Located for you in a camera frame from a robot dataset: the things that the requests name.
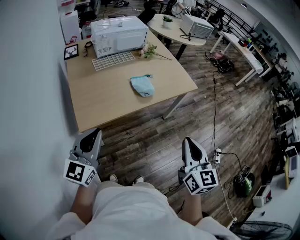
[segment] wooden floor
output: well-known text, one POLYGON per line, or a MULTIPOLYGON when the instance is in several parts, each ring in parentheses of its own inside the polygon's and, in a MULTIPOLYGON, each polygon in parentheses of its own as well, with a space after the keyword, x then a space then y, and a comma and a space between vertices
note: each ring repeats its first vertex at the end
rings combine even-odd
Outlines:
MULTIPOLYGON (((143 1, 131 0, 130 6, 143 9, 143 1)), ((112 9, 114 12, 126 11, 127 14, 134 12, 112 6, 107 11, 113 11, 112 9)), ((136 176, 143 175, 147 182, 166 193, 170 186, 177 185, 177 170, 183 165, 181 145, 186 136, 198 141, 211 157, 214 118, 212 73, 216 68, 206 60, 205 52, 209 52, 216 40, 211 36, 204 46, 186 47, 179 62, 199 89, 188 93, 168 119, 163 120, 161 116, 174 99, 115 120, 102 128, 105 143, 99 156, 102 179, 105 180, 110 173, 114 173, 119 182, 126 185, 136 176)), ((169 50, 176 55, 179 47, 175 43, 169 50)), ((235 70, 232 74, 215 73, 215 142, 222 152, 236 153, 242 165, 252 167, 256 177, 254 190, 249 197, 243 199, 235 195, 232 199, 227 199, 233 215, 242 220, 245 217, 242 210, 251 205, 252 196, 260 186, 263 167, 268 165, 272 157, 271 138, 275 136, 271 117, 273 101, 269 90, 271 83, 263 82, 257 75, 248 83, 236 87, 234 84, 251 67, 232 46, 227 55, 233 61, 235 70)), ((239 173, 239 164, 234 155, 222 156, 217 168, 223 187, 225 182, 239 173)), ((167 195, 175 211, 182 205, 183 187, 182 185, 177 191, 167 195)), ((231 221, 220 186, 203 195, 202 208, 224 225, 231 221)))

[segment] blue cloth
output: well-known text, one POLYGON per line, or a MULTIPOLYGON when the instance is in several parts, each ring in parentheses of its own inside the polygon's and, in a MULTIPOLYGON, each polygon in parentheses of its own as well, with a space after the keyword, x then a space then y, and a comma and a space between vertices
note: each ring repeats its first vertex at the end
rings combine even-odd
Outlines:
POLYGON ((142 97, 150 97, 154 94, 154 87, 148 79, 149 77, 153 78, 153 75, 147 74, 131 78, 131 85, 142 97))

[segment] potted plant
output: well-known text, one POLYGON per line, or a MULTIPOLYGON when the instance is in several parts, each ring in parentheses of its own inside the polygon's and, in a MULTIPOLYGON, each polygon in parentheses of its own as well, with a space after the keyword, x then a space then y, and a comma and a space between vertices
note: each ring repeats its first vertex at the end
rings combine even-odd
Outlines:
POLYGON ((170 28, 171 22, 173 22, 173 20, 167 16, 163 17, 163 26, 165 28, 170 28))

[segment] black framed picture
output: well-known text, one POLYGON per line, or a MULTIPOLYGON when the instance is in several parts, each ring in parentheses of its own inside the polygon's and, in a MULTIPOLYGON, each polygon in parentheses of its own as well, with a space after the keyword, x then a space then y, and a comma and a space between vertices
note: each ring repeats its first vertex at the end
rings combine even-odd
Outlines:
POLYGON ((77 57, 79 55, 78 52, 78 44, 66 47, 65 48, 65 53, 64 53, 64 60, 68 60, 73 57, 77 57))

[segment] black railing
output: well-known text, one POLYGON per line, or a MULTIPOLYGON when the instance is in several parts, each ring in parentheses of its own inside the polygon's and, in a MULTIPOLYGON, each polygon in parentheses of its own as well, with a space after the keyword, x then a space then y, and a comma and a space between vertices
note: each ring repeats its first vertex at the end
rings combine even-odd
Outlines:
POLYGON ((231 32, 236 35, 237 38, 242 38, 245 41, 247 40, 247 36, 253 37, 251 33, 254 32, 253 27, 250 27, 246 22, 244 22, 241 18, 239 18, 232 11, 219 4, 218 2, 211 0, 211 8, 214 10, 218 10, 219 8, 224 9, 225 15, 223 17, 224 25, 229 26, 231 32))

